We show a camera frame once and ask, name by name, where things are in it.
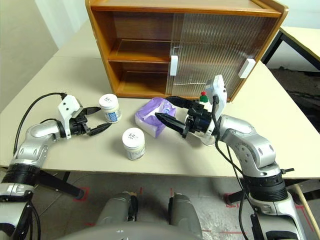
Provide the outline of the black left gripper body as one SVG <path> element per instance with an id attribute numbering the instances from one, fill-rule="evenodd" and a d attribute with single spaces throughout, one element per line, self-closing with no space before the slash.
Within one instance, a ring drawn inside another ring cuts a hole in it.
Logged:
<path id="1" fill-rule="evenodd" d="M 90 128 L 87 126 L 88 119 L 86 115 L 89 115 L 89 107 L 84 108 L 76 117 L 72 117 L 69 120 L 70 134 L 73 135 L 89 135 L 91 133 Z"/>

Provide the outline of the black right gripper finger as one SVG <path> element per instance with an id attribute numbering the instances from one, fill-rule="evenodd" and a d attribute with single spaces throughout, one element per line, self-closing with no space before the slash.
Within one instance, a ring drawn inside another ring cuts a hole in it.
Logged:
<path id="1" fill-rule="evenodd" d="M 172 105 L 179 108 L 189 109 L 193 105 L 192 100 L 189 100 L 180 96 L 168 96 L 165 99 L 168 102 L 170 102 Z"/>
<path id="2" fill-rule="evenodd" d="M 166 127 L 178 132 L 183 137 L 187 136 L 187 132 L 185 132 L 186 125 L 183 122 L 177 120 L 175 117 L 167 113 L 156 112 L 155 116 Z"/>

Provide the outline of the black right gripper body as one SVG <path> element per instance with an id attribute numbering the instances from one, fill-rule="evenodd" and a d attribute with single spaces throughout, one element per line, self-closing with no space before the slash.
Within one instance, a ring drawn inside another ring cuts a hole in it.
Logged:
<path id="1" fill-rule="evenodd" d="M 211 120 L 212 113 L 205 109 L 203 104 L 192 102 L 188 108 L 182 137 L 186 138 L 189 132 L 200 132 L 205 134 L 210 126 Z"/>

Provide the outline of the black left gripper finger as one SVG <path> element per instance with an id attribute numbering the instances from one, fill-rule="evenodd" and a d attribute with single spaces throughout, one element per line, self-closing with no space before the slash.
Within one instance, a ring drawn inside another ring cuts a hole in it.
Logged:
<path id="1" fill-rule="evenodd" d="M 100 110 L 101 110 L 101 108 L 97 107 L 97 106 L 86 107 L 86 108 L 83 109 L 83 115 L 84 116 L 89 116 L 89 115 L 92 115 L 94 113 L 97 113 Z"/>
<path id="2" fill-rule="evenodd" d="M 97 127 L 93 128 L 93 129 L 89 129 L 87 135 L 88 136 L 94 136 L 97 135 L 99 133 L 104 132 L 105 130 L 107 130 L 112 124 L 111 123 L 103 123 L 98 125 Z"/>

